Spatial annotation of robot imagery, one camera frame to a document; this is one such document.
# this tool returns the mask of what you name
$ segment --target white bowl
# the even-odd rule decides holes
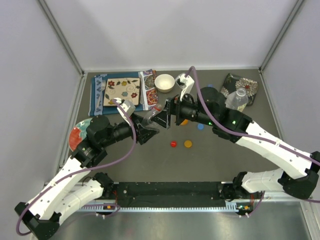
[[[169,74],[161,74],[154,80],[155,87],[162,93],[170,92],[175,85],[175,79]]]

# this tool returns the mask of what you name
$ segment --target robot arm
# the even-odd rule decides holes
[[[177,126],[186,119],[211,126],[212,132],[220,138],[249,148],[280,167],[280,169],[266,172],[240,172],[233,179],[231,186],[227,184],[223,186],[221,194],[226,199],[242,198],[250,193],[266,190],[285,191],[300,199],[309,198],[319,178],[317,174],[319,167],[308,159],[280,148],[279,144],[307,157],[310,156],[309,153],[295,149],[266,132],[249,116],[237,110],[226,108],[225,97],[221,93],[213,87],[204,87],[201,89],[201,94],[205,104],[221,125],[234,132],[262,136],[273,140],[276,144],[246,136],[232,135],[221,130],[206,114],[199,97],[195,101],[189,94],[194,80],[190,76],[186,77],[183,73],[176,78],[176,83],[182,88],[181,95],[168,98],[164,109],[151,118],[153,122],[168,129],[171,125],[171,115],[175,115]],[[136,141],[141,145],[159,132],[157,129],[146,129],[141,125],[143,118],[133,113],[132,103],[124,101],[121,107],[131,115],[130,118],[137,136]],[[74,174],[59,184],[56,184],[56,181],[69,173],[97,166],[107,155],[105,147],[133,136],[128,119],[123,114],[121,115],[125,121],[115,126],[111,126],[106,116],[96,116],[91,120],[86,129],[87,138],[78,144],[63,168],[46,188],[54,187],[36,201],[22,218],[24,224],[39,239],[49,239],[65,219],[86,203],[105,195],[115,197],[111,192],[113,182],[105,173],[97,173],[85,186],[71,193],[72,187],[89,171]],[[314,152],[311,158],[320,162],[320,153]],[[20,202],[16,206],[15,211],[18,215],[22,214],[31,201],[32,199],[28,203]]]
[[[238,133],[260,136],[272,140],[276,144],[247,136],[231,135],[221,130],[205,113],[199,97],[196,103],[189,94],[184,95],[182,100],[175,97],[167,99],[164,110],[155,116],[153,121],[168,129],[170,127],[170,124],[168,124],[170,116],[175,115],[176,125],[180,125],[187,119],[212,126],[213,133],[220,138],[246,147],[280,167],[280,169],[273,171],[239,173],[233,180],[232,188],[234,192],[231,198],[242,198],[258,191],[284,191],[299,199],[310,197],[318,182],[319,167],[310,160],[299,156],[299,154],[320,162],[319,152],[310,154],[296,149],[265,131],[244,113],[226,108],[225,97],[212,87],[202,88],[201,94],[211,114],[225,128]],[[296,154],[279,147],[280,145],[293,150]],[[224,189],[222,194],[224,194],[224,191],[230,192],[229,189]]]
[[[141,145],[159,132],[154,129],[144,129],[141,126],[143,118],[133,113],[135,106],[131,102],[124,101],[121,108],[127,115],[131,115],[137,136],[136,141]],[[74,185],[86,176],[89,170],[73,174],[59,184],[56,182],[70,173],[97,166],[107,156],[105,147],[133,136],[132,129],[127,123],[128,119],[124,114],[122,115],[125,121],[115,126],[110,124],[106,116],[94,117],[86,129],[87,137],[77,145],[63,168],[41,192],[49,187],[52,188],[29,207],[22,221],[37,238],[49,239],[65,219],[86,203],[101,196],[111,195],[113,182],[104,173],[97,173],[85,186],[72,193],[70,191]],[[15,207],[18,215],[21,215],[38,196],[27,203],[20,202]]]

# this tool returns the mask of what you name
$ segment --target gray table surface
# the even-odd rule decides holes
[[[157,75],[170,74],[174,78],[183,71],[158,71]],[[244,113],[252,117],[262,128],[278,136],[275,121],[268,99],[261,83],[257,69],[242,70],[199,70],[200,86],[213,84],[220,89],[228,73],[240,75],[259,82],[256,100],[252,106],[247,106]],[[77,122],[89,118],[90,79],[98,74],[89,73],[83,97],[80,103]],[[159,93],[159,102],[180,93],[180,88],[174,86],[169,93]],[[191,91],[196,96],[196,87]],[[108,115],[110,122],[122,121],[119,114]],[[192,181],[231,181],[239,172],[263,172],[276,169],[277,166],[257,153],[218,138],[209,126],[204,130],[197,129],[196,122],[184,126],[175,126],[171,120],[171,128],[160,129],[161,132],[144,145],[137,144],[132,155],[123,162],[111,166],[102,172],[107,172],[115,182],[192,182]],[[184,141],[192,141],[191,148],[184,147]],[[177,141],[177,147],[170,146],[171,141]],[[100,163],[106,164],[122,157],[130,149],[131,139],[125,139],[106,151],[107,157]]]

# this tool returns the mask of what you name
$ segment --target white wall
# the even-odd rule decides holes
[[[295,0],[46,0],[85,70],[259,67]]]
[[[14,208],[53,176],[80,77],[37,1],[2,1],[0,36],[0,239],[15,240]]]
[[[305,1],[264,72],[284,139],[310,153],[320,151],[319,9]],[[320,182],[313,196],[320,200]]]

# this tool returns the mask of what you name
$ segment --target plastic water bottle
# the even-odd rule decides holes
[[[229,94],[229,96],[226,98],[225,106],[228,109],[235,109],[239,112],[242,112],[248,102],[249,99],[247,96],[247,91],[241,87],[237,91]]]

